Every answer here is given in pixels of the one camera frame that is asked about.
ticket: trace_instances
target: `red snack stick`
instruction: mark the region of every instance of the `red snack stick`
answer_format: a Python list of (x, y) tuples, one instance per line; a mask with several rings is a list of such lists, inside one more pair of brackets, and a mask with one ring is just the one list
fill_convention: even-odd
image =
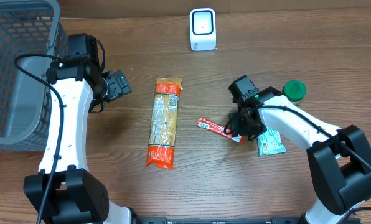
[(219, 124), (214, 123), (213, 121), (209, 121), (203, 117), (200, 117), (197, 123), (197, 126), (200, 128), (208, 129), (209, 131), (219, 134), (221, 136), (224, 136), (226, 138), (229, 138), (233, 141), (236, 141), (238, 143), (242, 143), (244, 136), (237, 136), (237, 137), (232, 137), (231, 134), (225, 134), (224, 133), (224, 126), (221, 126)]

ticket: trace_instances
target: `plastic packaging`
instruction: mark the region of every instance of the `plastic packaging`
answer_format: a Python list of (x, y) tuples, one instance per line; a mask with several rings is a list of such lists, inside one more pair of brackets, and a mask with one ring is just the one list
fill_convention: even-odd
[(233, 141), (236, 141), (238, 143), (242, 143), (244, 136), (237, 136), (237, 137), (232, 137), (231, 134), (225, 134), (224, 133), (224, 126), (221, 126), (219, 124), (214, 123), (213, 121), (209, 121), (203, 117), (200, 117), (197, 123), (197, 126), (200, 128), (207, 129), (213, 133), (219, 134), (221, 136), (224, 136), (226, 138), (229, 138)]
[(181, 78), (157, 78), (146, 166), (174, 169), (174, 141)]
[(267, 127), (267, 131), (258, 136), (259, 156), (274, 155), (277, 153), (285, 153), (286, 148), (281, 143), (280, 133)]

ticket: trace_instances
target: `wooden table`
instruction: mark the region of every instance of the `wooden table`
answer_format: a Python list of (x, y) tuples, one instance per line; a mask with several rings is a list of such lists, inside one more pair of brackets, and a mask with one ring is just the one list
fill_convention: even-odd
[[(316, 201), (304, 152), (283, 139), (286, 154), (258, 157), (255, 142), (239, 145), (195, 125), (201, 116), (227, 122), (236, 108), (228, 86), (242, 75), (260, 88), (298, 79), (308, 89), (302, 109), (362, 128), (371, 145), (371, 8), (221, 14), (210, 52), (190, 50), (188, 19), (62, 21), (68, 34), (100, 39), (106, 69), (122, 69), (133, 89), (103, 113), (89, 114), (90, 172), (112, 201), (141, 216), (299, 216)], [(175, 170), (144, 167), (157, 77), (184, 79)], [(41, 157), (0, 151), (0, 223), (35, 222), (22, 183), (36, 174)], [(359, 215), (371, 223), (371, 212)]]

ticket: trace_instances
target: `white device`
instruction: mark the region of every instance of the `white device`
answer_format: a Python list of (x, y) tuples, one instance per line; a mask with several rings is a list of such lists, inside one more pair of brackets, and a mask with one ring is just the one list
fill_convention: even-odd
[(216, 14), (213, 9), (201, 8), (190, 12), (190, 44), (195, 51), (216, 48)]

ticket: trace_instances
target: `pasta package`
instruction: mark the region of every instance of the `pasta package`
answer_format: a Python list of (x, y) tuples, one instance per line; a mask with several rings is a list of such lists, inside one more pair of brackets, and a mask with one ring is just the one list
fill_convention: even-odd
[(157, 78), (146, 166), (174, 169), (174, 140), (182, 78)]

